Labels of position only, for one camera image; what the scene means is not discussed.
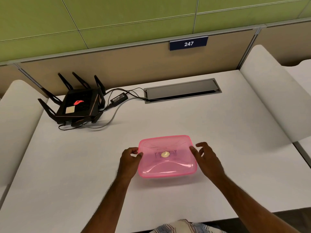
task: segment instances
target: left hand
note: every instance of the left hand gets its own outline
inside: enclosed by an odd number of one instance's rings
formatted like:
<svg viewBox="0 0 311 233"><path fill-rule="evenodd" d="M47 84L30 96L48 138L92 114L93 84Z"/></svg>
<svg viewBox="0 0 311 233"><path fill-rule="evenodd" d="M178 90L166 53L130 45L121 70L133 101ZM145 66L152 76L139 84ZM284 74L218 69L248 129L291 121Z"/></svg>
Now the left hand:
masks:
<svg viewBox="0 0 311 233"><path fill-rule="evenodd" d="M138 169L143 153L140 152L136 157L131 154L137 154L138 147L130 147L123 151L120 158L120 164L117 172L117 178L130 182Z"/></svg>

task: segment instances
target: hand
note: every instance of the hand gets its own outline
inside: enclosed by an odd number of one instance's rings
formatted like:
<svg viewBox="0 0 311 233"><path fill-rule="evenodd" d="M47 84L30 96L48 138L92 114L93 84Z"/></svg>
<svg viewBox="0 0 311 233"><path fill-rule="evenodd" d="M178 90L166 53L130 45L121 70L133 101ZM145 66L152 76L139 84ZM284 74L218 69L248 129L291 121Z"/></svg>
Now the hand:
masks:
<svg viewBox="0 0 311 233"><path fill-rule="evenodd" d="M123 151L120 158L120 164L117 172L117 178L130 182L138 169L138 164L142 159L143 153L140 152L136 157L131 154L137 154L138 147L131 147Z"/></svg>
<svg viewBox="0 0 311 233"><path fill-rule="evenodd" d="M200 142L196 144L196 147L202 148L199 152L193 146L190 146L189 149L204 175L207 176L212 182L219 178L225 177L226 174L224 172L224 168L212 148L209 147L206 142Z"/></svg>

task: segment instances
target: pink plastic container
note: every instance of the pink plastic container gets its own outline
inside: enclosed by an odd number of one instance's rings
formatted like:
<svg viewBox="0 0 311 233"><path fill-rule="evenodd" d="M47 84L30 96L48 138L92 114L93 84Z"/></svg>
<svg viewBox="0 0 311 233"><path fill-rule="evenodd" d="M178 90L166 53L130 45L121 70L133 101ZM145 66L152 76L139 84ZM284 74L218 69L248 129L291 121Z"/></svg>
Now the pink plastic container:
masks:
<svg viewBox="0 0 311 233"><path fill-rule="evenodd" d="M165 136L140 141L138 152L144 155L138 166L143 178L189 175L196 172L196 160L189 150L189 136Z"/></svg>

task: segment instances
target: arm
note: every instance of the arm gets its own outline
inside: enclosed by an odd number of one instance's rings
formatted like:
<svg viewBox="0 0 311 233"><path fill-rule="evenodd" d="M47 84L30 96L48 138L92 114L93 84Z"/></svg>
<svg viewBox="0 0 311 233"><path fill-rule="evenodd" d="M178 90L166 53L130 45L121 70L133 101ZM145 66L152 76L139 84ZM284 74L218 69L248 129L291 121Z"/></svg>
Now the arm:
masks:
<svg viewBox="0 0 311 233"><path fill-rule="evenodd" d="M127 188L143 155L139 153L136 157L131 156L131 153L137 154L137 151L137 147L123 151L116 179L81 233L115 232Z"/></svg>
<svg viewBox="0 0 311 233"><path fill-rule="evenodd" d="M251 233L286 232L298 233L293 227L262 207L244 190L230 180L213 150L206 142L196 144L202 147L198 152L190 146L190 150L202 172L222 192L233 210Z"/></svg>

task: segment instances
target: forearm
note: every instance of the forearm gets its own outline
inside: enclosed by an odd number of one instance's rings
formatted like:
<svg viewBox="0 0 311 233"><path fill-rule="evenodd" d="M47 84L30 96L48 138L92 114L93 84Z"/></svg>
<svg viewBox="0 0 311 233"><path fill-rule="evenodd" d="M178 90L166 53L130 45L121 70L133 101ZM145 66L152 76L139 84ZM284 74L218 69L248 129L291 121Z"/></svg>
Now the forearm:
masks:
<svg viewBox="0 0 311 233"><path fill-rule="evenodd" d="M293 227L262 207L227 176L213 181L251 233L297 233Z"/></svg>
<svg viewBox="0 0 311 233"><path fill-rule="evenodd" d="M118 177L114 180L82 233L115 232L129 183Z"/></svg>

